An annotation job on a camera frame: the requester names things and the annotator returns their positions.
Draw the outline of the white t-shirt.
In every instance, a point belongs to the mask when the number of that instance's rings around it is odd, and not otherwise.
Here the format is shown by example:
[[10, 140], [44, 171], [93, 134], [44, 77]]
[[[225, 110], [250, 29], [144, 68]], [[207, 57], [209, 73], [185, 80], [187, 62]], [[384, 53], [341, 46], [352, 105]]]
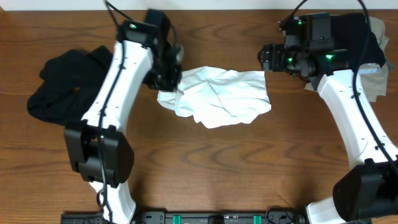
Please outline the white t-shirt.
[[264, 72], [208, 66], [184, 71], [178, 88], [159, 91], [157, 101], [179, 117], [192, 116], [208, 129], [250, 124], [271, 110]]

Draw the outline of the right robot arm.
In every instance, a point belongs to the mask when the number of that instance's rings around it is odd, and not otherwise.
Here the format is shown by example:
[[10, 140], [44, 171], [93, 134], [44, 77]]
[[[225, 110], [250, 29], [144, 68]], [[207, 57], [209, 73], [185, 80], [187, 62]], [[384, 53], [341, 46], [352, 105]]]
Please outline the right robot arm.
[[362, 88], [360, 66], [385, 64], [365, 13], [327, 13], [280, 21], [283, 44], [259, 52], [262, 69], [287, 72], [312, 85], [332, 113], [345, 144], [349, 172], [331, 197], [313, 202], [295, 223], [370, 223], [397, 214], [397, 148]]

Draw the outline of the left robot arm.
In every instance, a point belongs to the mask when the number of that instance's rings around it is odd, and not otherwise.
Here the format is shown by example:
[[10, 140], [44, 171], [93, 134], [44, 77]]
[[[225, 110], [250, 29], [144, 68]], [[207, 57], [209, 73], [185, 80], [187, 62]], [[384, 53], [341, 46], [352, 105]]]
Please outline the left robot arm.
[[183, 47], [167, 39], [174, 27], [165, 12], [149, 9], [144, 21], [118, 24], [110, 68], [93, 104], [64, 136], [74, 172], [96, 190], [98, 213], [63, 214], [61, 223], [131, 223], [136, 210], [128, 178], [134, 151], [127, 123], [142, 84], [175, 91], [182, 77]]

